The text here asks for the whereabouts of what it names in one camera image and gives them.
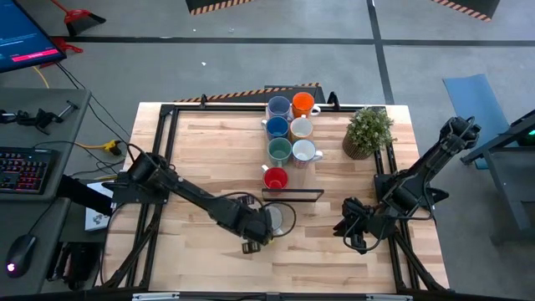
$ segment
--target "gray desk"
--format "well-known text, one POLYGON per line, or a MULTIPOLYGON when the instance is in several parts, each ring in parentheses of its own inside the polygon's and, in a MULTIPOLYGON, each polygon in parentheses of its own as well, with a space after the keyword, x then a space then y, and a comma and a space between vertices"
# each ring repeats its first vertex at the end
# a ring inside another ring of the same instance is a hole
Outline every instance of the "gray desk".
MULTIPOLYGON (((74 142, 82 124, 89 97, 89 91, 76 89, 0 89, 0 109, 7 112, 25 110, 35 115, 41 108, 58 114, 66 107, 66 100, 72 101, 80 108, 67 117, 64 123, 50 124, 47 127, 50 135, 45 135, 34 127, 17 124, 0 125, 0 146, 32 147, 39 142, 52 140, 74 142)), ((41 147, 61 153, 50 177, 50 183, 53 185, 48 185, 46 191, 48 195, 53 196, 73 146, 61 143, 41 147)), ((49 204, 49 202, 35 201, 35 199, 29 196, 25 200, 14 201, 10 200, 9 196, 0 194, 0 261, 2 263, 15 238, 27 233, 49 204)), ((58 199, 33 230, 38 241, 34 249, 32 264, 26 274, 21 278, 9 278, 3 270, 0 271, 0 297, 41 291, 69 205, 69 200, 58 199)))

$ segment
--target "yellow black hazard stripe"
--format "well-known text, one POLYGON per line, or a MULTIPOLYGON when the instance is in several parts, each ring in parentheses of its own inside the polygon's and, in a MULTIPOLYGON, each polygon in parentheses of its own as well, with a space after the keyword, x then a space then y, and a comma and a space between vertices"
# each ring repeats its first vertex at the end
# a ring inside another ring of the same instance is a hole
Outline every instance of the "yellow black hazard stripe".
POLYGON ((485 22, 491 22, 491 18, 488 17, 484 13, 477 12, 471 8, 467 8, 466 6, 463 6, 461 4, 456 3, 455 1, 449 1, 449 0, 431 0, 433 2, 439 3, 444 5, 447 8, 455 9, 456 11, 460 13, 465 13, 471 17, 477 18, 479 20, 485 21, 485 22))
POLYGON ((235 5, 249 3, 249 2, 252 2, 252 1, 254 1, 254 0, 228 0, 228 1, 222 1, 220 3, 210 4, 210 5, 206 5, 205 7, 192 9, 190 11, 190 14, 192 16, 195 16, 195 15, 198 15, 198 14, 201 14, 201 13, 209 13, 209 12, 213 12, 213 11, 216 11, 216 10, 219 10, 219 9, 229 8, 229 7, 233 7, 235 5))
MULTIPOLYGON (((321 84, 310 83, 310 84, 298 84, 297 86, 321 87, 321 84)), ((256 94, 265 94, 265 93, 280 92, 280 91, 289 91, 289 90, 293 90, 293 88, 280 87, 280 88, 256 89, 256 90, 242 91, 242 92, 236 92, 236 93, 212 95, 212 96, 207 96, 206 98, 208 99, 208 101, 225 101, 225 99, 233 99, 236 97, 251 96, 251 95, 256 95, 256 94)), ((200 102, 200 101, 201 101, 201 97, 175 100, 175 102, 200 102)))

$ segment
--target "backlit keyboard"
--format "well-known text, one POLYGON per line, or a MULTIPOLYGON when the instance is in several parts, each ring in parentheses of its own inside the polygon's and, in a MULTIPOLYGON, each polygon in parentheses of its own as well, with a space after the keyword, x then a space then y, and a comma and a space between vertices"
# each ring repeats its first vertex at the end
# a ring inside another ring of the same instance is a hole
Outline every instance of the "backlit keyboard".
POLYGON ((0 147, 0 193, 43 194, 56 150, 0 147))

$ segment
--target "wooden tabletop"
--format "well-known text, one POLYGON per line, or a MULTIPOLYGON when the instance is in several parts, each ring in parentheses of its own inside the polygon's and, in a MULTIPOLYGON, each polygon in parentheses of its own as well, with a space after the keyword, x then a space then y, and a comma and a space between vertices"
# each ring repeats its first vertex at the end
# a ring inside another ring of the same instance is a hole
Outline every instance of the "wooden tabletop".
MULTIPOLYGON (((138 109, 131 142, 146 151, 152 149, 160 106, 140 103, 138 109)), ((392 134, 397 138, 397 166, 400 170, 408 168, 419 158, 408 107, 390 105, 386 109, 395 121, 392 134)), ((181 112, 172 159, 179 175, 214 195, 248 191, 261 196, 260 166, 265 164, 266 152, 262 118, 258 112, 181 112)), ((333 236, 333 226, 342 219, 344 198, 356 196, 367 204, 377 202, 372 184, 376 173, 373 156, 353 161, 344 154, 341 144, 348 113, 322 113, 311 121, 314 143, 324 158, 308 172, 315 175, 315 185, 325 193, 315 203, 292 203, 298 213, 295 229, 261 252, 244 255, 241 238, 173 195, 163 211, 150 290, 395 292, 386 240, 374 251, 360 255, 347 248, 341 237, 333 236)), ((388 171, 386 159, 384 165, 388 171)), ((139 205, 127 205, 114 217, 105 252, 106 279, 132 248, 139 210, 139 205)), ((410 222, 409 227, 416 255, 438 283, 448 287, 434 222, 410 222)), ((375 243, 370 235, 366 240, 369 245, 375 243)), ((409 285, 405 256, 400 260, 409 285)))

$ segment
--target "concrete floor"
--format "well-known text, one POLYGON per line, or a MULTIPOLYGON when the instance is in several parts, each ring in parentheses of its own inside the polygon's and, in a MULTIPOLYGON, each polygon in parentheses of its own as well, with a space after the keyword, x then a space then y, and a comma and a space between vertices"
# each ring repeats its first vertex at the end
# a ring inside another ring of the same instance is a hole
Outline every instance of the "concrete floor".
MULTIPOLYGON (((51 35, 66 35, 49 2, 21 1, 51 35)), ((85 36, 193 38, 373 38, 366 0, 257 0, 192 17, 183 0, 64 0, 108 18, 85 36)), ((535 2, 502 0, 484 23, 429 0, 375 0, 382 38, 535 40, 535 2)), ((77 43, 83 54, 63 62, 127 129, 141 101, 171 101, 259 89, 265 84, 319 82, 345 104, 384 104, 373 45, 247 43, 77 43)), ((535 48, 385 47, 394 101, 409 105, 420 153, 455 114, 445 77, 484 73, 509 121, 532 110, 535 48)), ((43 70, 54 88, 71 88, 56 68, 43 70)), ((0 74, 2 87, 43 87, 31 69, 0 74)), ((79 141, 114 137, 87 114, 79 141)), ((102 159, 115 158, 99 154, 102 159)), ((75 150, 67 173, 94 169, 75 150)), ((535 299, 535 247, 491 245, 489 234, 510 224, 488 171, 452 160, 433 181, 451 197, 436 219, 451 287, 461 293, 535 299)))

